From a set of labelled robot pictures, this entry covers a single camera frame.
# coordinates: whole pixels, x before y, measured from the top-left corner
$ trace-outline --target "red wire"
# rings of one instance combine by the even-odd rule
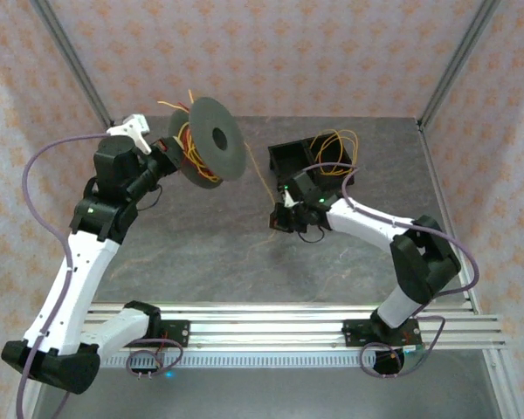
[[[163,339],[167,339],[167,336],[169,336],[169,334],[167,333],[167,331],[165,331],[165,333],[163,334],[162,338]],[[161,345],[155,351],[155,355],[159,354],[159,352],[163,349],[164,345],[165,345],[165,342],[161,342]]]
[[[190,112],[190,110],[185,105],[183,105],[181,102],[178,102],[178,106],[181,106],[184,109],[186,109],[186,112]]]
[[[187,157],[187,154],[188,154],[188,144],[189,144],[189,141],[191,141],[191,138],[190,138],[190,127],[186,127],[184,130],[183,130],[183,133],[182,133],[182,136],[184,137],[184,141],[181,140],[181,142],[183,143],[183,152],[184,152],[184,158],[183,158],[183,162],[181,163],[181,166],[185,163],[185,162],[189,162],[190,164],[192,164],[193,166],[196,166],[192,161],[190,161],[190,159]],[[206,177],[207,176],[213,176],[213,172],[211,170],[209,170],[208,168],[205,168],[203,171],[204,173],[202,172],[202,170],[199,168],[199,167],[196,167],[196,171],[198,172],[198,174],[200,176],[203,176],[203,177]]]
[[[404,336],[404,338],[405,338],[406,343],[409,344],[409,343],[410,343],[410,334],[407,333],[407,332],[404,330],[404,331],[403,331],[403,336]]]

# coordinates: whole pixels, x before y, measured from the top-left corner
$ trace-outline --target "gray spool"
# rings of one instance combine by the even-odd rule
[[[212,98],[197,99],[190,108],[189,123],[205,165],[224,181],[237,180],[246,169],[245,141],[225,106]]]
[[[176,137],[181,127],[186,124],[188,120],[189,115],[186,112],[180,109],[174,111],[169,120],[169,138],[173,139],[173,137]],[[177,151],[171,156],[173,158],[170,160],[183,172],[183,175],[185,175],[189,181],[204,189],[214,189],[221,185],[222,179],[219,179],[217,182],[212,182],[198,174],[197,169],[192,166],[190,162],[184,161],[184,152],[180,147],[175,148],[175,150]]]

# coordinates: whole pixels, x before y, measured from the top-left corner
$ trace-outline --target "metal frame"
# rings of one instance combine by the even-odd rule
[[[470,24],[465,32],[462,41],[452,55],[451,61],[445,69],[445,73],[438,82],[435,92],[429,99],[429,103],[427,103],[423,115],[418,120],[418,125],[421,129],[424,129],[431,124],[437,110],[440,108],[443,100],[445,100],[446,95],[454,83],[454,80],[456,80],[462,67],[464,67],[465,62],[471,55],[473,47],[478,42],[483,30],[491,21],[491,17],[499,3],[500,0],[484,0],[480,5],[472,20],[472,24]]]
[[[425,133],[422,129],[419,130],[419,139],[423,147],[427,166],[435,189],[435,194],[438,199],[438,206],[441,210],[443,220],[445,222],[445,229],[448,234],[456,237],[454,229],[454,222],[450,216],[450,212],[446,205],[445,196],[440,183],[438,181],[437,171],[435,170],[431,152],[427,145]],[[457,250],[460,260],[464,260],[464,255],[460,250]],[[472,280],[472,274],[467,264],[462,264],[462,271],[459,275],[460,283],[467,285]],[[465,292],[466,300],[472,306],[473,311],[481,316],[481,308],[479,306],[479,299],[475,289]],[[493,391],[499,404],[500,412],[503,418],[523,418],[524,419],[524,398],[520,393],[518,386],[518,379],[514,372],[514,361],[508,350],[500,350],[496,348],[485,349],[483,356],[488,366],[489,378],[493,386]]]
[[[425,160],[427,161],[427,167],[429,168],[429,175],[431,176],[433,188],[435,189],[435,195],[437,196],[438,207],[440,208],[440,212],[443,217],[443,221],[445,222],[446,233],[455,237],[456,230],[454,229],[454,222],[452,221],[452,218],[448,212],[445,195],[443,193],[442,188],[440,187],[440,182],[438,180],[437,171],[435,170],[435,166],[431,158],[431,151],[429,150],[429,146],[427,144],[427,140],[425,139],[424,132],[421,130],[418,130],[418,132],[419,132],[419,141],[421,142],[421,147],[424,151]],[[457,253],[459,260],[465,260],[465,255],[460,249],[455,249],[455,251]],[[470,268],[468,267],[467,264],[462,264],[462,271],[460,272],[458,277],[460,279],[460,284],[462,286],[468,285],[470,284],[470,282],[472,282],[472,273],[470,272]],[[472,304],[472,309],[476,313],[481,313],[480,308],[479,308],[478,296],[475,290],[472,288],[469,291],[463,292],[463,294],[464,294],[464,298],[470,301],[470,303]]]
[[[47,0],[31,0],[36,12],[41,16],[51,33],[59,51],[62,53],[84,94],[100,121],[110,126],[110,117],[103,101],[92,81],[81,64],[78,55],[66,35]],[[440,188],[431,154],[424,138],[427,128],[452,84],[458,77],[468,57],[472,53],[481,33],[488,25],[500,0],[484,0],[473,21],[466,31],[457,50],[445,69],[437,88],[432,94],[423,115],[417,121],[420,141],[423,146],[431,179],[438,198],[445,226],[454,234],[454,225],[448,213],[445,197]],[[467,267],[460,275],[462,285],[470,282],[471,276]],[[84,330],[91,330],[98,324],[114,316],[122,304],[93,304],[86,317]],[[296,354],[352,354],[352,349],[345,348],[340,333],[341,321],[347,318],[367,319],[375,309],[374,306],[323,306],[323,305],[161,305],[163,318],[186,318],[193,320],[190,344],[186,352],[191,357],[205,361],[205,366],[215,367],[217,361],[237,354],[271,354],[279,344],[280,352]],[[480,314],[478,298],[474,290],[465,294],[463,304],[437,304],[428,307],[428,313],[442,314],[447,318],[446,329],[439,340],[437,349],[482,349],[489,368],[493,390],[504,419],[524,418],[524,401],[516,385],[512,358],[507,351],[505,336],[500,330],[497,316]],[[422,325],[424,341],[428,342],[434,334],[434,324],[424,322]],[[128,357],[128,351],[121,352],[111,360],[105,361],[103,367],[119,367],[120,360]],[[41,384],[29,381],[24,400],[25,412],[31,417],[38,399]],[[8,416],[15,417],[15,401],[10,405]]]
[[[78,54],[74,50],[72,43],[60,24],[51,4],[48,0],[31,0],[31,4],[43,20],[43,24],[51,34],[54,43],[59,48],[59,52],[64,57],[70,70],[72,70],[73,76],[78,80],[79,86],[87,97],[87,100],[89,100],[89,104],[95,111],[97,118],[99,118],[104,127],[110,127],[112,118],[110,117],[108,110],[105,108],[103,100],[97,93],[93,82],[87,75],[86,69],[81,64]]]
[[[353,352],[341,332],[345,319],[368,319],[375,306],[312,304],[161,304],[162,319],[186,319],[190,323],[187,352]],[[112,319],[122,303],[92,304],[84,332],[92,332]],[[496,315],[479,316],[466,304],[436,304],[424,310],[446,318],[437,349],[504,348],[505,336]],[[421,335],[430,343],[437,321],[420,320]]]

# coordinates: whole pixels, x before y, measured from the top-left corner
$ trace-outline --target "metal corner post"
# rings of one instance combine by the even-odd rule
[[[499,6],[499,3],[500,0],[484,0],[481,3],[472,20],[472,24],[470,24],[470,27],[465,32],[462,41],[452,55],[451,61],[438,82],[435,92],[429,99],[429,103],[427,103],[423,115],[417,120],[417,124],[421,130],[424,130],[431,124],[435,114],[450,91],[452,84],[458,77],[467,59],[472,54],[473,47],[477,44],[483,30],[491,21],[491,17],[497,9],[497,6]]]
[[[431,158],[431,151],[429,150],[429,146],[427,145],[425,133],[422,130],[419,130],[419,140],[421,142],[421,147],[423,148],[423,151],[424,151],[425,160],[427,161],[427,167],[429,168],[429,173],[431,175],[431,181],[433,183],[433,188],[435,189],[435,195],[437,196],[438,207],[440,208],[441,215],[443,216],[443,221],[445,222],[446,231],[451,236],[456,237],[457,234],[456,234],[456,229],[454,228],[454,222],[452,221],[450,211],[448,210],[448,206],[446,204],[445,194],[443,194],[443,190],[440,186],[440,181],[438,179],[437,170],[435,169],[435,165]],[[457,253],[458,253],[458,258],[460,260],[465,260],[465,255],[462,253],[462,251],[457,250]],[[470,273],[470,270],[467,264],[462,265],[462,271],[459,277],[460,277],[460,284],[462,286],[468,285],[470,284],[470,282],[472,282],[472,274]],[[474,312],[481,313],[481,309],[479,307],[479,302],[478,302],[478,297],[477,297],[475,290],[472,288],[471,290],[464,292],[464,296],[472,304],[472,308]]]
[[[100,122],[109,127],[111,124],[111,117],[97,93],[95,86],[87,75],[86,69],[81,64],[78,54],[74,50],[70,39],[66,35],[64,28],[59,22],[59,19],[54,13],[51,4],[48,0],[31,0],[33,8],[43,20],[46,29],[51,33],[54,43],[59,48],[60,53],[64,57],[66,63],[72,70],[72,73],[83,90],[85,96],[89,100],[90,105],[95,111]]]

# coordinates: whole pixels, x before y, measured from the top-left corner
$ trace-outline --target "yellow wire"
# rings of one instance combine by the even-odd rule
[[[270,187],[268,186],[268,183],[264,179],[264,176],[262,176],[262,173],[260,172],[259,164],[256,163],[256,159],[254,158],[254,154],[252,153],[251,146],[249,146],[246,143],[246,141],[245,141],[245,146],[246,146],[246,150],[248,151],[249,156],[251,157],[252,163],[254,164],[254,169],[256,170],[256,173],[258,174],[260,178],[260,181],[262,181],[262,183],[264,184],[265,190],[268,193],[268,195],[270,196],[270,199],[272,200],[272,204],[275,205],[276,200],[273,197],[272,190],[270,189]]]
[[[194,103],[194,97],[192,96],[192,91],[190,89],[189,89],[189,98],[190,98],[190,103]],[[167,106],[170,106],[170,107],[174,107],[175,109],[181,109],[181,110],[183,110],[186,113],[188,112],[182,106],[173,105],[172,103],[168,103],[168,102],[165,102],[163,100],[159,100],[157,103],[162,104],[162,105],[167,105]],[[188,127],[188,126],[189,126],[189,122],[187,121],[186,123],[183,124],[183,126],[181,127],[181,129],[178,132],[178,135],[176,136],[176,138],[178,138],[179,141],[182,144],[186,144],[186,146],[187,146],[186,147],[186,153],[185,153],[186,158],[193,165],[196,166],[196,169],[198,170],[198,174],[199,175],[205,177],[206,179],[208,179],[208,180],[210,180],[212,182],[218,182],[220,178],[218,176],[216,176],[216,175],[213,175],[213,174],[210,175],[210,173],[211,173],[210,170],[203,163],[202,158],[198,154],[197,148],[196,148],[196,144],[194,144],[194,141],[192,140],[192,136],[190,135],[190,131],[188,132],[188,135],[185,135],[186,138],[183,138],[184,131],[185,131],[186,127]],[[262,184],[264,185],[264,188],[265,188],[266,192],[268,193],[268,196],[270,196],[270,199],[272,200],[272,204],[275,205],[276,201],[275,201],[275,198],[273,197],[272,189],[268,186],[268,183],[265,181],[264,176],[262,176],[262,172],[260,171],[260,167],[259,167],[258,163],[256,162],[256,159],[254,158],[254,154],[252,153],[252,149],[246,143],[246,141],[245,141],[245,146],[246,146],[246,150],[248,151],[249,156],[251,157],[252,164],[254,164],[254,169],[256,170],[256,173],[257,173],[258,177],[260,178],[260,181],[262,181]]]
[[[324,152],[324,150],[326,150],[326,148],[328,148],[331,144],[334,143],[334,141],[339,141],[340,142],[340,155],[338,157],[338,163],[341,162],[341,157],[343,155],[343,142],[344,141],[350,141],[352,144],[353,144],[353,152],[351,154],[351,161],[352,161],[352,164],[356,164],[357,163],[357,154],[359,152],[359,137],[357,136],[357,134],[354,132],[354,131],[351,131],[350,129],[342,129],[340,131],[337,131],[335,129],[327,129],[325,131],[321,131],[320,133],[318,133],[314,138],[313,138],[313,141],[311,142],[311,145],[310,145],[310,148],[312,149],[313,146],[314,146],[314,143],[316,142],[316,139],[322,135],[324,135],[324,133],[326,132],[332,132],[330,134],[330,136],[328,136],[326,138],[326,140],[324,140],[321,144],[321,148],[319,150],[319,152],[316,154],[316,156],[314,157],[314,159],[318,162],[318,163],[322,163],[322,153]],[[353,138],[350,138],[348,136],[344,136],[342,135],[342,133],[347,133],[347,134],[351,134],[353,135]],[[349,169],[338,169],[337,166],[333,166],[332,167],[332,170],[329,170],[329,171],[325,171],[324,168],[321,168],[321,173],[323,175],[326,175],[326,176],[339,176],[339,175],[347,175],[349,173],[351,173],[353,169],[352,168],[349,168]]]
[[[174,107],[175,109],[180,109],[181,111],[184,111],[184,112],[188,113],[188,111],[186,109],[184,109],[182,106],[173,105],[172,103],[168,103],[168,102],[165,102],[163,100],[158,100],[157,103],[159,103],[160,105],[171,106],[171,107]]]

